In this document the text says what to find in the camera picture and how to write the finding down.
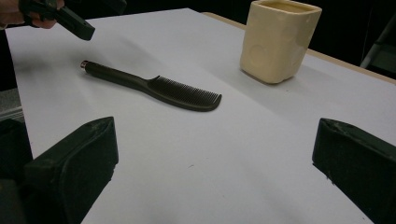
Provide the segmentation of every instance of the person's hand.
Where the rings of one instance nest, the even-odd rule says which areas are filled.
[[[5,28],[9,24],[24,23],[23,15],[18,8],[19,0],[0,0],[0,28]],[[64,6],[64,0],[57,0],[58,9]],[[52,28],[56,21],[41,21],[37,13],[31,13],[32,24],[44,29]]]

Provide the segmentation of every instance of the cup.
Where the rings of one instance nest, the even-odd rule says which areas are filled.
[[[253,1],[240,66],[265,83],[297,73],[318,24],[321,8],[289,0]]]

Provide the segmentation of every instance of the white tabletop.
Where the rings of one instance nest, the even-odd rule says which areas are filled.
[[[120,163],[83,223],[371,223],[312,165],[320,118],[396,145],[396,86],[306,55],[264,85],[239,68],[244,31],[189,9],[7,29],[34,156],[113,116]],[[193,112],[87,76],[83,60],[222,94]]]

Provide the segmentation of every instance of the comb teeth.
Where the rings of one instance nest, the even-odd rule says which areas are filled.
[[[162,95],[189,105],[212,105],[220,96],[214,92],[203,91],[166,77],[156,77],[150,81],[149,86]]]

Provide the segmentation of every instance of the black comb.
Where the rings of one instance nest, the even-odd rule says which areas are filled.
[[[211,111],[218,107],[221,95],[203,91],[165,77],[143,79],[135,75],[103,66],[98,63],[84,61],[81,68],[94,77],[142,91],[169,105],[195,111]]]

